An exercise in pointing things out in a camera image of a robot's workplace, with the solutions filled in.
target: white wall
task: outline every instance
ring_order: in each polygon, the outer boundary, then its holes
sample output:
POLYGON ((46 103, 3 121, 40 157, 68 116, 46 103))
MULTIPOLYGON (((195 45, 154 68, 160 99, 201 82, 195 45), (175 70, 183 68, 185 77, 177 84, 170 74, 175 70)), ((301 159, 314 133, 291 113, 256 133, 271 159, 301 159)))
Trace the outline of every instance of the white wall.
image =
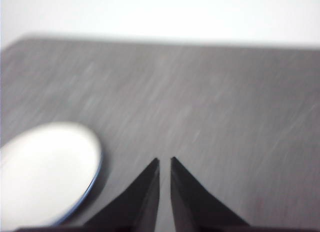
POLYGON ((1 0, 1 47, 31 33, 320 47, 320 0, 1 0))

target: round white disc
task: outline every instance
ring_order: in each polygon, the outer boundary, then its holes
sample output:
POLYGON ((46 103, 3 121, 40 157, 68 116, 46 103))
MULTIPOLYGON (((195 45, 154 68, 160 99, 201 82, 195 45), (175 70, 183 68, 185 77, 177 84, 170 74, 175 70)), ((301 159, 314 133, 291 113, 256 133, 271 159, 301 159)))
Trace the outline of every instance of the round white disc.
POLYGON ((96 136, 59 122, 24 132, 1 148, 1 230, 52 225, 91 189, 101 166, 96 136))

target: white plate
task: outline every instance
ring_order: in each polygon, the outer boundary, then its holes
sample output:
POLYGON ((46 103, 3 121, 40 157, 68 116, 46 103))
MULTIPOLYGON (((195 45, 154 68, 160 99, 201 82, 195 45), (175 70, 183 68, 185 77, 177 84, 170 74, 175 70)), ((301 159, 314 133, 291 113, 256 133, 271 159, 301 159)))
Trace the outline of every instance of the white plate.
POLYGON ((1 230, 65 219, 91 189, 101 166, 97 137, 60 122, 19 135, 1 148, 1 230))

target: gray table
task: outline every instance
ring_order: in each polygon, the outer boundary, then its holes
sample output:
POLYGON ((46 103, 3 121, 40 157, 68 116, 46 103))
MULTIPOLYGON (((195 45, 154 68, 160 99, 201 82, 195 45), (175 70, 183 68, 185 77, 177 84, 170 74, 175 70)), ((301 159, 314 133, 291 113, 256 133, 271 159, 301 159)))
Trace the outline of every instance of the gray table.
POLYGON ((156 231, 174 231, 177 156, 249 223, 320 228, 320 51, 26 39, 1 53, 1 118, 2 144, 50 121, 100 137, 106 185, 70 224, 157 156, 156 231))

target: black pointed object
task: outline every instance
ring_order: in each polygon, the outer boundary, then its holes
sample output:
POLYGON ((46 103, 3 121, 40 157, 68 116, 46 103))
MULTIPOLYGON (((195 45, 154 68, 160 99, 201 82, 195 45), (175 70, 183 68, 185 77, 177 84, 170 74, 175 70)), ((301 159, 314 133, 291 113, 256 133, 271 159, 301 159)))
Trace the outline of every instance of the black pointed object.
POLYGON ((177 232, 248 225, 212 196, 175 157, 171 159, 171 203, 177 232))
POLYGON ((122 194, 84 226, 105 227, 108 231, 153 232, 159 204, 159 172, 159 160, 155 158, 122 194))

